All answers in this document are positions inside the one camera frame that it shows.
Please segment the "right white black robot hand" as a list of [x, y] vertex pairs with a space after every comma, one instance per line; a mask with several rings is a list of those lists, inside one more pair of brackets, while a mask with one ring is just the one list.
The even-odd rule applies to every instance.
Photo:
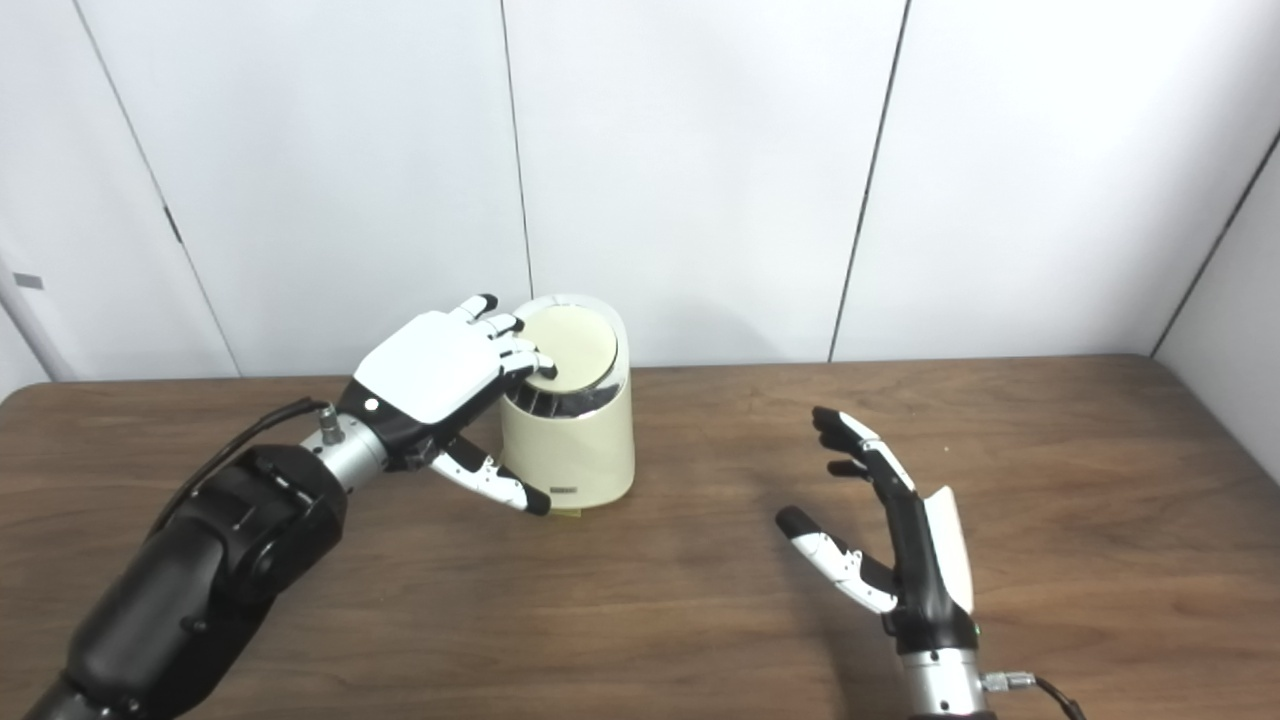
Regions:
[[774, 515], [780, 530], [827, 582], [879, 615], [899, 655], [975, 651], [979, 629], [954, 495], [945, 487], [920, 496], [895, 452], [854, 416], [815, 406], [812, 421], [820, 445], [846, 456], [828, 462], [828, 473], [873, 488], [884, 510], [893, 564], [826, 532], [796, 506]]

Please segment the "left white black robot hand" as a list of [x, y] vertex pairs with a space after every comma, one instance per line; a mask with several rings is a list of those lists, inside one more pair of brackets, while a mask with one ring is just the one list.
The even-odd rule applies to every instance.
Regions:
[[476, 495], [535, 516], [547, 493], [525, 484], [463, 432], [531, 375], [559, 368], [518, 333], [524, 320], [497, 313], [490, 293], [449, 311], [419, 314], [357, 365], [335, 411], [369, 432], [385, 471], [429, 468]]

